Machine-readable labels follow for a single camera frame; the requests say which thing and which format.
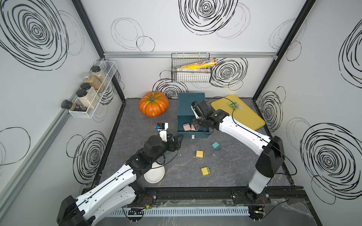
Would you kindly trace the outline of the teal drawer cabinet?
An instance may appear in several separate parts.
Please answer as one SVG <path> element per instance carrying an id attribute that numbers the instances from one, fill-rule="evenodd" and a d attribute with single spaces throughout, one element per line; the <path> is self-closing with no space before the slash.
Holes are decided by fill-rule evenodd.
<path id="1" fill-rule="evenodd" d="M 184 138 L 208 138 L 209 129 L 201 128 L 197 131 L 186 131 L 183 127 L 184 124 L 193 124 L 192 120 L 195 118 L 193 111 L 191 110 L 191 104 L 193 102 L 205 101 L 204 93 L 180 93 L 178 95 L 178 124 L 177 135 L 183 135 Z"/>

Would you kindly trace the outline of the teal plug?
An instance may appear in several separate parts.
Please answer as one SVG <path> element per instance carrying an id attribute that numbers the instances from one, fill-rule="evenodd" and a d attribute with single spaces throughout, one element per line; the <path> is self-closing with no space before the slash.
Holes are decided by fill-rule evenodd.
<path id="1" fill-rule="evenodd" d="M 219 150 L 219 149 L 221 148 L 221 145 L 220 145 L 218 142 L 214 142 L 214 143 L 212 144 L 212 148 L 213 148 L 214 150 Z"/>

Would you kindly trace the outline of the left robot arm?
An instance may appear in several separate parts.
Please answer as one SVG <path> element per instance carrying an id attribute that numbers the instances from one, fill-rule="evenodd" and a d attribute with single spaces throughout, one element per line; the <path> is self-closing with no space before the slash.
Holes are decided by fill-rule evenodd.
<path id="1" fill-rule="evenodd" d="M 108 179 L 95 188 L 74 198 L 68 196 L 60 206 L 59 226 L 95 226 L 110 213 L 131 204 L 144 191 L 137 179 L 154 169 L 153 163 L 166 152 L 181 148 L 183 135 L 169 134 L 166 139 L 152 135 L 144 147 L 130 157 L 126 163 Z"/>

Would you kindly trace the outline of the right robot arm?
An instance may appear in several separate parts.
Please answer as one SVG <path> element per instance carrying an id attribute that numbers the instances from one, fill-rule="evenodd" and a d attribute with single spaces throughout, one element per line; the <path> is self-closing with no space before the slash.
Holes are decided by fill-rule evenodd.
<path id="1" fill-rule="evenodd" d="M 247 202 L 256 204 L 262 199 L 262 192 L 285 161 L 283 141 L 278 136 L 269 137 L 237 122 L 230 114 L 219 109 L 213 110 L 205 101 L 192 102 L 195 115 L 192 120 L 197 130 L 210 128 L 231 135 L 258 156 L 255 172 L 244 194 Z"/>

